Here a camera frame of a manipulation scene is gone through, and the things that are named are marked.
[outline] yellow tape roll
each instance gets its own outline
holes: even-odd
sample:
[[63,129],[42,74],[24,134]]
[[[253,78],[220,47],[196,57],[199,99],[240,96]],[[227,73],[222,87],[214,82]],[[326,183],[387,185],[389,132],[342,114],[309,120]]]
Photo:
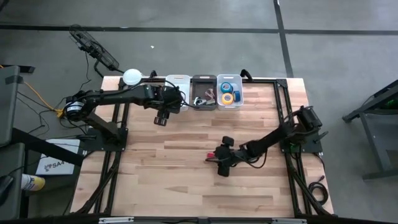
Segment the yellow tape roll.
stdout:
[[234,101],[234,96],[230,93],[224,93],[223,96],[221,97],[221,102],[224,105],[231,105],[233,101]]

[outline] gray floor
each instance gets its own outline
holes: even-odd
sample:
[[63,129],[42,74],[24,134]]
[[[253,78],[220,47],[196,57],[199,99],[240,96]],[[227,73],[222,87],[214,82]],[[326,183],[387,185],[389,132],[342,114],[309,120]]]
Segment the gray floor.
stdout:
[[[280,0],[286,29],[397,30],[393,0]],[[2,12],[7,24],[80,23],[87,26],[277,28],[272,0],[13,0]],[[92,32],[121,64],[148,74],[238,73],[286,77],[278,34],[211,34]],[[341,117],[378,89],[397,79],[398,36],[287,35],[294,77],[304,78],[310,104],[329,131],[322,143],[330,195],[341,217],[396,222],[398,179],[364,182],[377,171],[359,121]],[[0,62],[37,67],[25,79],[51,104],[74,94],[85,81],[85,55],[68,32],[0,30]],[[84,87],[99,88],[101,79]],[[20,91],[37,99],[26,86]],[[38,111],[43,108],[33,105]],[[44,116],[51,130],[42,138],[78,134],[61,127],[53,114]],[[31,110],[18,104],[16,126],[30,131],[39,124]],[[65,190],[33,200],[39,215],[60,214],[68,202]]]

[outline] clear plastic bin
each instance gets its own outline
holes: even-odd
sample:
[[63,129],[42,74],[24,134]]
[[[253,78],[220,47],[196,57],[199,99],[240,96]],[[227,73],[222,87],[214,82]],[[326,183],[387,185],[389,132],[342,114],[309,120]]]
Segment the clear plastic bin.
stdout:
[[[241,94],[241,101],[232,102],[231,105],[224,105],[221,97],[223,96],[223,92],[221,91],[221,84],[224,82],[228,82],[231,84],[233,91],[239,91]],[[243,105],[243,84],[242,77],[240,75],[232,75],[232,74],[220,74],[217,76],[217,104],[219,110],[239,110]]]
[[[173,83],[175,86],[180,87],[180,91],[185,93],[185,101],[190,104],[190,87],[191,87],[191,77],[188,75],[167,75],[166,80]],[[183,105],[180,111],[187,111],[189,106]]]

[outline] wooden tabletop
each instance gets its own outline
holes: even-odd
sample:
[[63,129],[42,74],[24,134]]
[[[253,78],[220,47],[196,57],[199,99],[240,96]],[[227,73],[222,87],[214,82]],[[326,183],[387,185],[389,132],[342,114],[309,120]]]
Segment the wooden tabletop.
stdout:
[[[117,90],[119,79],[105,77],[102,89]],[[303,80],[288,78],[287,83],[293,111],[308,105]],[[244,106],[239,111],[190,108],[171,114],[166,127],[153,124],[156,110],[131,105],[127,149],[122,154],[112,215],[293,217],[285,159],[278,144],[269,149],[262,169],[242,162],[231,169],[229,177],[218,176],[217,165],[204,161],[206,153],[214,151],[223,136],[235,138],[237,146],[262,138],[278,127],[273,86],[244,84],[243,89]],[[110,121],[113,108],[99,106],[96,114]],[[97,187],[103,157],[104,152],[94,152],[85,159],[72,211],[78,210]],[[302,160],[308,184],[325,175],[319,158],[303,154]],[[326,179],[322,183],[327,187]],[[297,192],[304,211],[302,193]],[[333,212],[330,198],[324,207]]]

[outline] tape roll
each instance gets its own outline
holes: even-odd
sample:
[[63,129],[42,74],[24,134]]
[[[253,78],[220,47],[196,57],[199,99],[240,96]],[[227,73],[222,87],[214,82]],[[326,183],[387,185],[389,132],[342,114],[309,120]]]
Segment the tape roll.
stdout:
[[224,93],[223,96],[221,97],[221,102],[224,105],[231,105],[233,101],[234,101],[234,96],[230,93]]
[[239,91],[234,91],[232,93],[232,95],[234,96],[234,101],[235,102],[241,101],[241,93]]
[[221,84],[221,92],[222,93],[232,93],[232,91],[233,91],[233,87],[228,82],[223,82]]

